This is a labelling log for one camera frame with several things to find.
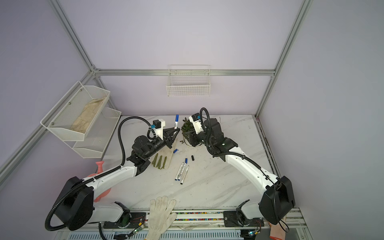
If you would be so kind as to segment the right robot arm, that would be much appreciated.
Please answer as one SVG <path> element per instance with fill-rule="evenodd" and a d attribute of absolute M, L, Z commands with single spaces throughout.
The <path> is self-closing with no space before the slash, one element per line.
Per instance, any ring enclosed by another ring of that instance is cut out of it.
<path fill-rule="evenodd" d="M 203 119 L 194 114 L 185 123 L 192 125 L 183 133 L 191 146 L 204 145 L 212 157 L 236 168 L 260 193 L 258 202 L 246 200 L 238 206 L 239 225 L 247 225 L 255 218 L 264 218 L 273 225 L 282 224 L 296 204 L 292 182 L 285 176 L 280 178 L 267 171 L 248 157 L 235 141 L 224 136 L 217 119 Z"/>

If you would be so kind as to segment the white marker blue cap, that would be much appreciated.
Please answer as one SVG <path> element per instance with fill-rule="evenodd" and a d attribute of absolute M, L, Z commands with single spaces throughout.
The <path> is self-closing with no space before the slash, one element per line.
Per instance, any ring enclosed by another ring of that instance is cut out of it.
<path fill-rule="evenodd" d="M 174 129 L 177 129 L 177 128 L 178 128 L 178 123 L 179 123 L 179 115 L 176 115 L 176 116 L 175 116 L 175 125 L 174 125 Z"/>

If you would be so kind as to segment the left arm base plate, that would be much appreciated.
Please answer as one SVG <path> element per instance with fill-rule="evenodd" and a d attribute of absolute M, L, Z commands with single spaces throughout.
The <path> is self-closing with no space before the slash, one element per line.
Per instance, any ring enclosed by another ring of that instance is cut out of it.
<path fill-rule="evenodd" d="M 130 213 L 129 215 L 123 216 L 122 219 L 116 223 L 104 222 L 104 229 L 135 229 L 140 223 L 144 224 L 146 221 L 145 212 Z"/>

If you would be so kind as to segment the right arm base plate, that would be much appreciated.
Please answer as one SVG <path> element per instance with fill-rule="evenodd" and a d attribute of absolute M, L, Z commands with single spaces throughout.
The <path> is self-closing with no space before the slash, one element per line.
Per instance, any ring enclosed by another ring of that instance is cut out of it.
<path fill-rule="evenodd" d="M 264 227 L 263 218 L 248 219 L 242 212 L 239 211 L 224 211 L 225 227 Z"/>

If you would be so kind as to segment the white marker blue tip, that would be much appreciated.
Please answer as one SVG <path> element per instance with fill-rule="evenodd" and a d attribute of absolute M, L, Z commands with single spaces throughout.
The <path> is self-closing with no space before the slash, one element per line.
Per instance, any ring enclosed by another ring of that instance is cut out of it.
<path fill-rule="evenodd" d="M 183 173 L 184 173 L 184 171 L 185 171 L 187 165 L 188 165 L 188 159 L 185 158 L 185 162 L 183 163 L 183 166 L 182 166 L 181 171 L 180 171 L 180 173 L 179 173 L 179 176 L 178 176 L 178 178 L 177 178 L 178 181 L 180 181 L 180 180 L 182 179 Z"/>
<path fill-rule="evenodd" d="M 177 175 L 175 176 L 175 181 L 178 181 L 179 180 L 179 177 L 180 177 L 180 174 L 183 170 L 183 167 L 184 167 L 185 163 L 181 163 L 180 167 L 179 167 L 179 170 L 178 170 L 178 173 Z"/>

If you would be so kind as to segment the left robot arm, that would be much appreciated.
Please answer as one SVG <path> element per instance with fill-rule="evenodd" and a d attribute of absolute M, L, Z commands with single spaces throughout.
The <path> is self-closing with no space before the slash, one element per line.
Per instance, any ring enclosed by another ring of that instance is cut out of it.
<path fill-rule="evenodd" d="M 95 202 L 101 194 L 118 183 L 143 173 L 150 165 L 150 158 L 167 146 L 172 145 L 180 129 L 168 128 L 163 137 L 149 140 L 139 136 L 132 146 L 132 153 L 123 158 L 125 163 L 101 174 L 85 179 L 73 177 L 63 187 L 45 220 L 48 231 L 68 228 L 71 231 L 80 229 L 86 224 L 107 222 L 118 228 L 127 227 L 132 221 L 131 211 L 121 202 L 102 205 Z"/>

